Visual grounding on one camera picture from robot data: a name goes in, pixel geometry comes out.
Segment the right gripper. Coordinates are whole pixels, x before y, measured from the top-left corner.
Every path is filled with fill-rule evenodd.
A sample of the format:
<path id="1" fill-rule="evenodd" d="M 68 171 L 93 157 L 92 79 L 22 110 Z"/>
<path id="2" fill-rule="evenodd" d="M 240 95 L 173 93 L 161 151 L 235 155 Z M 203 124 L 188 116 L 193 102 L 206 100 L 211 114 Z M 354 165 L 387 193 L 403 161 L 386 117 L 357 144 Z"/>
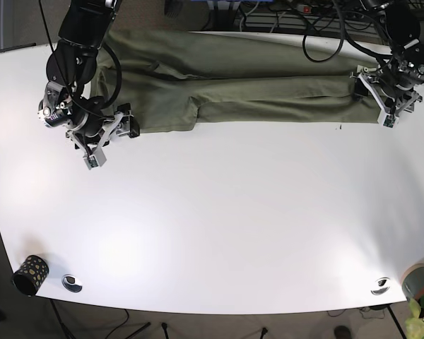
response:
<path id="1" fill-rule="evenodd" d="M 113 115 L 104 116 L 102 121 L 85 118 L 80 125 L 68 129 L 66 138 L 83 153 L 84 163 L 92 170 L 107 161 L 103 148 L 111 141 L 121 137 L 138 138 L 140 134 L 140 125 L 131 107 L 118 106 Z"/>

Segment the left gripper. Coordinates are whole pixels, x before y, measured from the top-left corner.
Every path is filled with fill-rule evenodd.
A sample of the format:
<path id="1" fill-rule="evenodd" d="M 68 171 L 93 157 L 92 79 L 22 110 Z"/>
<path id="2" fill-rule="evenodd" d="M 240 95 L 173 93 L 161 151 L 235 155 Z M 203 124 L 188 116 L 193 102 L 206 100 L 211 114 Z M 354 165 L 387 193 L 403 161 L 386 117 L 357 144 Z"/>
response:
<path id="1" fill-rule="evenodd" d="M 416 103 L 423 101 L 416 90 L 423 84 L 423 64 L 419 61 L 390 61 L 371 69 L 359 65 L 351 78 L 353 101 L 372 96 L 380 108 L 378 124 L 391 129 L 405 113 L 414 112 Z"/>

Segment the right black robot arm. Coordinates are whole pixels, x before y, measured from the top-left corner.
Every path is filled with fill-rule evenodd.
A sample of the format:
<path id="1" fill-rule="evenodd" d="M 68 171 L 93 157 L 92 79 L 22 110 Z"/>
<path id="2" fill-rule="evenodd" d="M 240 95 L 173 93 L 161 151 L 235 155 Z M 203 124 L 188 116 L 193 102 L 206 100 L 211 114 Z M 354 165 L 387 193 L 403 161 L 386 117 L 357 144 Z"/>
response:
<path id="1" fill-rule="evenodd" d="M 104 38 L 114 22 L 120 1 L 72 1 L 59 30 L 59 41 L 46 65 L 47 85 L 38 106 L 38 118 L 45 126 L 66 128 L 66 137 L 83 152 L 88 169 L 106 161 L 103 148 L 117 137 L 136 138 L 139 124 L 129 103 L 113 114 L 105 114 L 122 88 L 122 67 Z M 83 95 L 97 69 L 97 57 L 104 49 L 116 71 L 116 86 L 109 98 Z"/>

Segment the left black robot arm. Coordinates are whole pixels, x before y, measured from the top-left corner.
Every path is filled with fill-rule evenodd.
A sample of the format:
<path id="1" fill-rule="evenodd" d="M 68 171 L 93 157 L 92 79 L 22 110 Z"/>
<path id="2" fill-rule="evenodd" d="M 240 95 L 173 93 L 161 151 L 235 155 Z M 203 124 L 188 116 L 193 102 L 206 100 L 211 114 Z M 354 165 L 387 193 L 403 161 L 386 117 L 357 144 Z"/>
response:
<path id="1" fill-rule="evenodd" d="M 358 13 L 374 25 L 390 53 L 380 54 L 358 44 L 346 29 L 346 14 L 353 6 L 334 1 L 329 12 L 339 20 L 340 40 L 337 50 L 321 62 L 336 61 L 344 43 L 348 43 L 377 63 L 356 64 L 348 80 L 323 83 L 320 94 L 313 96 L 322 105 L 314 110 L 312 120 L 379 123 L 392 128 L 422 100 L 416 91 L 424 85 L 420 22 L 401 1 L 359 1 L 358 5 Z"/>

